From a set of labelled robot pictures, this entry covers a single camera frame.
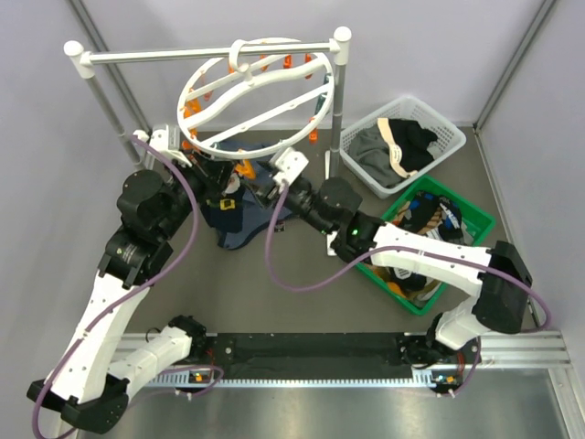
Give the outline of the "white round clip hanger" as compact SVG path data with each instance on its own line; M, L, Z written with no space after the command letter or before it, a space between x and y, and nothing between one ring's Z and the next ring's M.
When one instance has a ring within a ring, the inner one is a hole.
M239 39L225 56L205 62L187 81L179 95L177 124L193 148L219 159L243 160L275 155L312 134L325 118L337 97L334 74L348 62L349 40L340 27L326 43L302 43L293 38L268 37L251 41ZM237 100L264 87L303 80L319 70L326 81L266 112L202 140L197 129L220 116ZM256 150L223 150L220 144L266 123L299 106L316 100L318 111L296 134Z

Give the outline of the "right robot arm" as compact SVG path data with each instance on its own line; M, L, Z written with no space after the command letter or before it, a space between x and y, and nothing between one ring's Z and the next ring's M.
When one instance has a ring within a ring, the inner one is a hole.
M263 207L287 208L326 235L338 258L352 267L367 262L398 268L450 284L467 298L437 315L414 358L445 362L468 342L486 333L521 332L531 286L516 247L499 241L494 248L470 247L409 232L360 209L362 198L342 178L318 189L304 177L251 188Z

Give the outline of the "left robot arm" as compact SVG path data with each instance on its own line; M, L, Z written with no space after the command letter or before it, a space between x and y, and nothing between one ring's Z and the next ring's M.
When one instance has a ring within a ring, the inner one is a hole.
M205 328L188 316L173 318L151 342L124 359L113 355L137 306L153 284L180 262L170 241L197 206L225 191L230 162L189 157L186 165L164 160L168 179L150 169L130 174L116 205L121 225L105 245L90 301L67 351L50 374L32 382L32 427L40 437L42 409L74 429L105 434L120 421L139 391L177 362L207 354Z

